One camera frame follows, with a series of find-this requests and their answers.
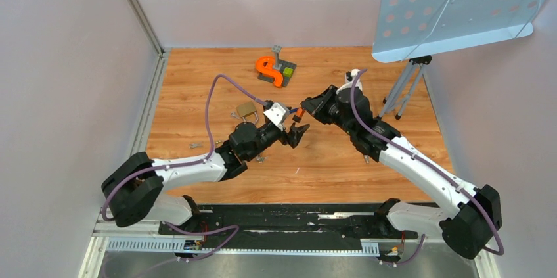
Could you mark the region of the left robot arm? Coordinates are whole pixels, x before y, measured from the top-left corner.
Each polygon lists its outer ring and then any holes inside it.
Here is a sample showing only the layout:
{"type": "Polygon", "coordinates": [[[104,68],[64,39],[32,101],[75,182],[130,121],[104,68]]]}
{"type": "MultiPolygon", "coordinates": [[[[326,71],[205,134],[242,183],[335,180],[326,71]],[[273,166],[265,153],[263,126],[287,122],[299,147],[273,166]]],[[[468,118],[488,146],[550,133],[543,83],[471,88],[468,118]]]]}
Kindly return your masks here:
{"type": "Polygon", "coordinates": [[[236,178],[247,170],[249,161],[273,143],[296,148],[309,128],[308,124],[291,125],[286,131],[272,122],[261,127],[242,122],[219,147],[200,156],[162,160],[137,152],[102,183],[105,202],[101,216],[105,221],[114,221],[118,227],[153,220],[171,223],[182,232],[193,234],[201,226],[196,203],[188,195],[173,197],[167,191],[236,178]]]}

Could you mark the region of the cable lock silver keys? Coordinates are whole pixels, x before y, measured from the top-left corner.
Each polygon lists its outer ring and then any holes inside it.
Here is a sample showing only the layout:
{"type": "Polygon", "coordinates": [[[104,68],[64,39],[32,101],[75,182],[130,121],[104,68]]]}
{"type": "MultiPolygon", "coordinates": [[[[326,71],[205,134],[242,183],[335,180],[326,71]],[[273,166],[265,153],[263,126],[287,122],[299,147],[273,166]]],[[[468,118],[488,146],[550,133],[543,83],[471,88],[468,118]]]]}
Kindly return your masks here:
{"type": "Polygon", "coordinates": [[[259,155],[256,157],[256,161],[257,161],[258,163],[263,163],[266,159],[267,159],[267,157],[266,157],[266,156],[263,156],[263,155],[261,155],[261,154],[259,154],[259,155]]]}

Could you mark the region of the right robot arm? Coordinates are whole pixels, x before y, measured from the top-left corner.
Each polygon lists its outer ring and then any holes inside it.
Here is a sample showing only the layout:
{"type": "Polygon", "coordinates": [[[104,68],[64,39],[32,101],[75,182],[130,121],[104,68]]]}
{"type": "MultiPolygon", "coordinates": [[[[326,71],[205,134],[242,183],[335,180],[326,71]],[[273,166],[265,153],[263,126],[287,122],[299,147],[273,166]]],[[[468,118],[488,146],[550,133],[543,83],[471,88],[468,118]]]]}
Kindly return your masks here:
{"type": "Polygon", "coordinates": [[[421,153],[400,131],[372,114],[369,100],[356,87],[330,86],[301,108],[322,124],[334,124],[349,135],[352,145],[375,162],[392,168],[425,192],[435,206],[390,199],[375,219],[384,237],[398,231],[440,237],[458,255],[474,259],[482,250],[504,254],[501,198],[490,185],[479,188],[421,153]]]}

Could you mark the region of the large brass padlock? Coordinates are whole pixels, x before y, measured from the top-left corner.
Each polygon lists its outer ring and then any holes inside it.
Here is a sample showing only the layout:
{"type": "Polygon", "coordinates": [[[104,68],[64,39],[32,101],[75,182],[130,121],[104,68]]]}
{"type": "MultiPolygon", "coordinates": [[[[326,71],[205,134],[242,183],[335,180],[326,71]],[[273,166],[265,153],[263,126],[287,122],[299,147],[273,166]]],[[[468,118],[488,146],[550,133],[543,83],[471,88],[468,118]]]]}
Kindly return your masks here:
{"type": "Polygon", "coordinates": [[[243,122],[251,122],[254,125],[257,125],[259,122],[257,108],[251,101],[238,105],[236,107],[236,113],[243,122]]]}

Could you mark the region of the orange small padlock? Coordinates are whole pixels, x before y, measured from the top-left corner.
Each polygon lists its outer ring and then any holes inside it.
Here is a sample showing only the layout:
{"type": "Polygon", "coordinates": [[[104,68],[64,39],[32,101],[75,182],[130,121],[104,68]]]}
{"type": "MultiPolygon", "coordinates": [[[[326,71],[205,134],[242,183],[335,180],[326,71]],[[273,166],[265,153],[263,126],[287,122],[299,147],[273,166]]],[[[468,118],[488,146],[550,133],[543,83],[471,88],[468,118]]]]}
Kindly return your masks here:
{"type": "Polygon", "coordinates": [[[293,113],[293,117],[292,117],[293,121],[295,121],[296,123],[300,123],[304,113],[305,113],[304,109],[297,108],[296,111],[293,113]]]}

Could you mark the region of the small silver key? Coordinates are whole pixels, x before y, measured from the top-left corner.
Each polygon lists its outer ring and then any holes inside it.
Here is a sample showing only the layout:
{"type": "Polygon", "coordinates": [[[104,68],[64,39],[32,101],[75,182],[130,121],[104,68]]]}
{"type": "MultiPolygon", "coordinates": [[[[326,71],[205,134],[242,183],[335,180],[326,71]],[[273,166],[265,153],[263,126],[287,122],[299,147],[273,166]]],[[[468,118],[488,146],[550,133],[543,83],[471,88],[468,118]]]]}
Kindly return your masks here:
{"type": "Polygon", "coordinates": [[[191,143],[189,145],[190,149],[195,149],[195,148],[199,148],[199,147],[202,147],[202,146],[203,146],[203,143],[191,143]]]}

